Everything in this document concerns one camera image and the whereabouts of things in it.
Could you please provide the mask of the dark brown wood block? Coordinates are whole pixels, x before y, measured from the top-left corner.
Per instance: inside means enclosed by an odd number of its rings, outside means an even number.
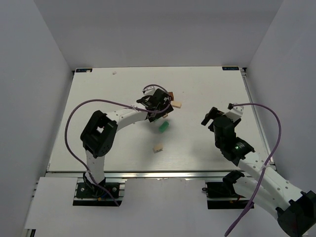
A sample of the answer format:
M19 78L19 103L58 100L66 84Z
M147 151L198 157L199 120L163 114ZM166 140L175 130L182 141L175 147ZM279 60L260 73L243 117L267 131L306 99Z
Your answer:
M173 92L168 92L169 96L171 97L171 100L173 101L174 100L174 95L173 95Z

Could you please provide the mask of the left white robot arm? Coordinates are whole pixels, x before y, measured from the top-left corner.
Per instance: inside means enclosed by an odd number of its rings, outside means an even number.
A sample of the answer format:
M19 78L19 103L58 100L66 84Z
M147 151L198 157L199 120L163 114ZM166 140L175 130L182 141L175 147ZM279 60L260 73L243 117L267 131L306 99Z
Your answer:
M105 155L112 148L116 133L139 121L153 122L172 112L171 100L169 93L158 88L123 109L109 113L95 111L80 135L88 166L86 179L92 184L104 182Z

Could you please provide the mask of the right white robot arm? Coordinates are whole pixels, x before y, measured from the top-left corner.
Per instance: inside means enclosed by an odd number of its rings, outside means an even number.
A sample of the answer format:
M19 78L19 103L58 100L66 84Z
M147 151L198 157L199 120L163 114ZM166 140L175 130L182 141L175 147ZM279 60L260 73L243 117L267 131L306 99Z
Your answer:
M269 160L259 158L249 143L237 137L235 127L241 122L243 104L229 104L228 109L225 113L213 107L201 122L214 133L215 146L224 158L238 167L223 178L226 192L248 199L241 217L256 204L270 213L288 236L303 236L316 223L315 193L292 185Z

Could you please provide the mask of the green cylinder block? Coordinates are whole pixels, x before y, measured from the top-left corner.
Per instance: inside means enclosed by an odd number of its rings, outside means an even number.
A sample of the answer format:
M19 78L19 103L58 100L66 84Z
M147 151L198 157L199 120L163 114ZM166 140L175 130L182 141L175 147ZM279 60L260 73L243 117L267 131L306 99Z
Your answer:
M160 133L164 133L169 128L169 122L164 121L161 126L158 128Z

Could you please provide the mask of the small light wood block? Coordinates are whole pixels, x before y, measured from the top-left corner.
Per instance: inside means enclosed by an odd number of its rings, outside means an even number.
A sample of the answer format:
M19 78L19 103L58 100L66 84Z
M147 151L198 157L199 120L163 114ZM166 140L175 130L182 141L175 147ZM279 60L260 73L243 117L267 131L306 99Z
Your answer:
M153 152L158 153L163 150L163 144L157 144L153 147Z

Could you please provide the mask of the right blue corner label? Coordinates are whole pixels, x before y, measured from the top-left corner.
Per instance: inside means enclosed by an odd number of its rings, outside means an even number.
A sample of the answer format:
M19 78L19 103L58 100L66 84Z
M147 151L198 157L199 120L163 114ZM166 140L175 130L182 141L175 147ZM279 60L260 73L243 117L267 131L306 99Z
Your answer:
M239 71L238 66L223 66L222 67L223 71Z

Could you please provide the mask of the blue corner label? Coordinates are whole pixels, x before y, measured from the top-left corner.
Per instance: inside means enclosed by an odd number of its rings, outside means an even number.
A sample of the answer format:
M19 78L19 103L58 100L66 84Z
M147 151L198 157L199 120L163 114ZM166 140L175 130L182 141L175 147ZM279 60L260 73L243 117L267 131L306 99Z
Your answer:
M223 66L222 67L223 71L239 71L238 66Z
M91 73L92 72L92 68L81 68L81 69L76 69L75 73Z

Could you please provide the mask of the left blue corner label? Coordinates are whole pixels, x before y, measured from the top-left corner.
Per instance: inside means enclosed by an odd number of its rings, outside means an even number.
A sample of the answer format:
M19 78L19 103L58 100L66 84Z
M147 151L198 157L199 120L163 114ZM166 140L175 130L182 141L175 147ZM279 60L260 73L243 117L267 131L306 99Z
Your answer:
M75 73L91 73L92 72L92 68L81 68L81 69L76 69Z

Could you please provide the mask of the aluminium right side rail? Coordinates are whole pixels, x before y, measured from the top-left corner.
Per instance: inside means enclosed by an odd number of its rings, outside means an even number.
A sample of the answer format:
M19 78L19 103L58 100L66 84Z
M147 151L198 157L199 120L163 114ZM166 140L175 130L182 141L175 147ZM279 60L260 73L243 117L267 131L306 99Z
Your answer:
M250 87L248 85L248 79L247 79L247 72L246 72L247 68L240 68L240 73L241 73L241 76L242 76L242 79L243 79L243 82L244 82L244 86L245 86L245 89L246 89L246 92L247 92L247 95L248 95L248 99L249 99L249 102L250 103L253 103L253 96L251 94L251 91L250 91ZM252 111L253 111L253 114L254 114L254 117L255 117L255 120L256 120L256 124L257 124L257 127L259 129L259 134L260 134L260 137L261 137L261 140L264 144L264 148L265 148L265 151L267 152L267 154L269 155L270 152L271 152L271 149L270 149L270 146L266 140L266 135L265 135L265 132L263 130L263 127L262 127L262 123L260 121L260 118L258 117L258 106L251 106L252 107Z

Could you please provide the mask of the aluminium rail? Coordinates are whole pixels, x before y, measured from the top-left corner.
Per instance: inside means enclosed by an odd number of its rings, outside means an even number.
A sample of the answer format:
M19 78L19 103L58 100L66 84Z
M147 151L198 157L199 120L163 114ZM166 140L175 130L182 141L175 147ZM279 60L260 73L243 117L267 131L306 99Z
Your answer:
M243 82L244 82L244 86L245 86L245 89L246 89L246 92L247 92L247 95L248 95L248 99L249 99L249 102L250 103L253 103L253 96L251 94L251 91L250 91L250 87L248 85L248 79L247 79L247 72L246 72L247 68L240 68L240 73L241 73L241 76L242 76L242 79L243 79ZM255 117L255 120L256 120L256 124L257 124L257 127L259 129L259 134L260 134L260 137L261 137L261 140L264 144L264 148L265 148L265 151L267 152L267 154L269 155L270 152L271 152L271 149L270 149L270 146L266 140L266 135L265 135L265 132L263 130L263 127L262 127L262 123L260 121L260 118L258 117L258 106L251 106L252 107L252 111L253 111L253 114L254 114L254 117Z
M223 178L231 170L228 171L104 171L104 176L108 178ZM46 172L45 177L57 178L81 178L83 171L61 172L49 171Z

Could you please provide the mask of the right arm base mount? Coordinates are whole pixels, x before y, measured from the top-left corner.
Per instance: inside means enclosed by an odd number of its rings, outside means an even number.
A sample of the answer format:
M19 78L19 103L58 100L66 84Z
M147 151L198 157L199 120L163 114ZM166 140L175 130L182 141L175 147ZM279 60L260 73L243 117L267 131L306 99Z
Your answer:
M208 210L244 209L248 200L235 192L233 184L245 175L233 170L223 177L221 182L206 182L202 192L207 196Z

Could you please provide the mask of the aluminium front rail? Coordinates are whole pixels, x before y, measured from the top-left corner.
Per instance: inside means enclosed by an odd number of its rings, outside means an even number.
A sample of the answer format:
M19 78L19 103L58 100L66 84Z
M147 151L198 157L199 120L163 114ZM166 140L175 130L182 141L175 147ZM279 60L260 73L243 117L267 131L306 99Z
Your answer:
M228 171L104 171L104 176L108 178L223 178L231 170ZM49 171L46 172L45 177L57 178L81 178L83 171L61 172Z

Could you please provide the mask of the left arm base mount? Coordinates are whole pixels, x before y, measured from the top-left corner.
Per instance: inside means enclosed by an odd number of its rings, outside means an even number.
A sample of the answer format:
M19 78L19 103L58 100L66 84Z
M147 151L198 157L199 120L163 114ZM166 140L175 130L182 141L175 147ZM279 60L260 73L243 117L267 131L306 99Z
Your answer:
M93 191L84 181L77 182L73 206L120 206L124 195L124 184L106 182L104 187L107 191L99 187Z

